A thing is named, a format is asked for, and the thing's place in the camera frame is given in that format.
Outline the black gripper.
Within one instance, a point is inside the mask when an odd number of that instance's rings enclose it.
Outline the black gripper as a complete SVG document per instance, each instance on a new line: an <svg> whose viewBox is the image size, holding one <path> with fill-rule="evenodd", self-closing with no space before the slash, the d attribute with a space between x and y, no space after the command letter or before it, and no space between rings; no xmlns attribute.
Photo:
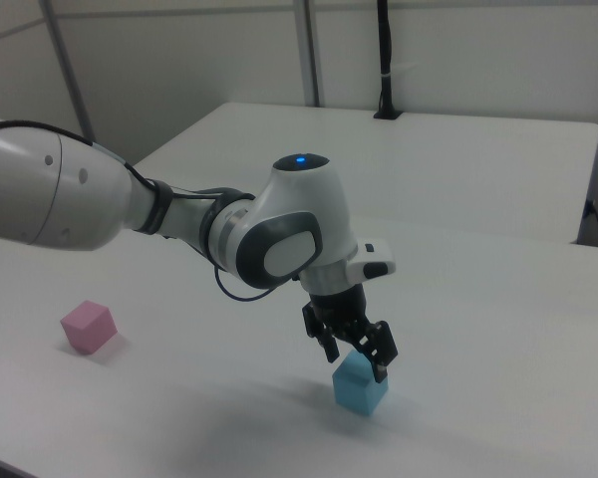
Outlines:
<svg viewBox="0 0 598 478"><path fill-rule="evenodd" d="M353 347L370 363L375 383L387 379L388 366L398 356L398 349L387 322L368 321L361 284L334 295L311 294L302 315L308 337L317 340L328 362L340 356L334 335L352 336Z"/></svg>

